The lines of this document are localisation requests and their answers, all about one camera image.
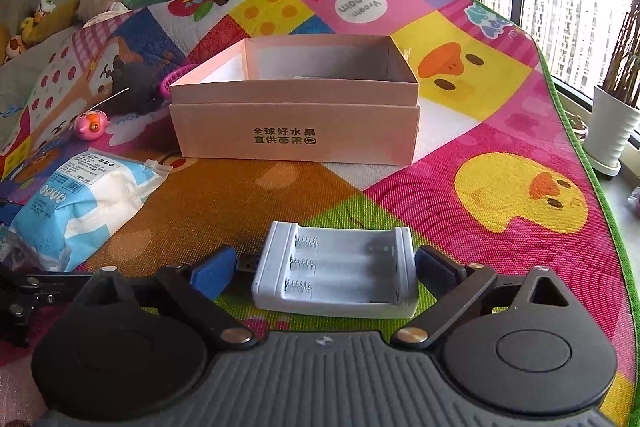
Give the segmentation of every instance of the pink cardboard box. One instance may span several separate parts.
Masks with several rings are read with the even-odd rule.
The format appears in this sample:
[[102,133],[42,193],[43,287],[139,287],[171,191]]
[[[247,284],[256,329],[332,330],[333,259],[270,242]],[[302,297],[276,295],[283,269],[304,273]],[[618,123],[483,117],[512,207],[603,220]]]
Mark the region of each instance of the pink cardboard box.
[[171,86],[185,157],[409,165],[418,82],[390,37],[247,38]]

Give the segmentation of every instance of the colorful blanket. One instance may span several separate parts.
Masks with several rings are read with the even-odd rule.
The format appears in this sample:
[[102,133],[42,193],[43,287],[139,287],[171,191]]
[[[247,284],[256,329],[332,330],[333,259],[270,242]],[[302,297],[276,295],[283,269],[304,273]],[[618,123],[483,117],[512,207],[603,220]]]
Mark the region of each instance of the colorful blanket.
[[[418,76],[422,111],[411,166],[183,158],[165,107],[111,118],[90,144],[66,131],[110,95],[116,67],[126,74],[134,62],[131,71],[160,79],[247,36],[332,32],[391,35]],[[460,263],[511,274],[549,265],[616,348],[618,373],[602,410],[618,425],[635,424],[638,298],[602,192],[560,115],[533,40],[474,0],[174,0],[63,43],[2,151],[0,196],[26,201],[89,146],[172,166],[138,215],[84,266],[114,264],[127,275],[192,263],[222,243],[257,251],[274,220],[404,225],[415,245],[430,243]],[[432,302],[421,288],[420,310]],[[220,304],[259,334],[378,328],[388,335],[401,324],[261,311],[241,283]],[[41,319],[40,332],[54,314]],[[0,349],[0,425],[31,422],[44,409],[29,360],[23,350]]]

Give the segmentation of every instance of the blue and white plastic package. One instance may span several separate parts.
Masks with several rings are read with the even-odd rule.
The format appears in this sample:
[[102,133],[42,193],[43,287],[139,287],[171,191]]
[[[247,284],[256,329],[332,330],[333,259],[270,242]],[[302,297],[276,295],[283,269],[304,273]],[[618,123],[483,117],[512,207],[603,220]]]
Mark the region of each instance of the blue and white plastic package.
[[17,213],[12,241],[48,271],[71,271],[142,208],[171,168],[89,149],[60,166]]

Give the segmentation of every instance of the small potted plant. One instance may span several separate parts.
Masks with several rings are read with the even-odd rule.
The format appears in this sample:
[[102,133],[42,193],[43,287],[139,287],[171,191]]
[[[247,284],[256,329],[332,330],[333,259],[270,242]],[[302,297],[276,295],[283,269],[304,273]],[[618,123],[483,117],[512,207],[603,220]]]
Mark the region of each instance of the small potted plant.
[[634,0],[618,35],[609,69],[593,93],[582,148],[591,166],[607,176],[620,172],[620,155],[640,121],[640,0]]

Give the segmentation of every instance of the pink plastic basket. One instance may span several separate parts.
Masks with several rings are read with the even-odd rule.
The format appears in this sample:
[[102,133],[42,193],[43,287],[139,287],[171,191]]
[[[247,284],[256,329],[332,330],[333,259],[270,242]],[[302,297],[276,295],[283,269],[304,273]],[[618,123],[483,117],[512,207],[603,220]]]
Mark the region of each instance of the pink plastic basket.
[[162,94],[165,99],[169,100],[171,98],[171,90],[169,90],[169,86],[171,86],[171,84],[173,84],[176,80],[183,77],[185,74],[189,73],[189,71],[197,68],[198,66],[199,64],[185,64],[177,70],[169,73],[162,79],[162,82],[160,82],[160,86],[158,87],[158,89],[160,90],[160,94]]

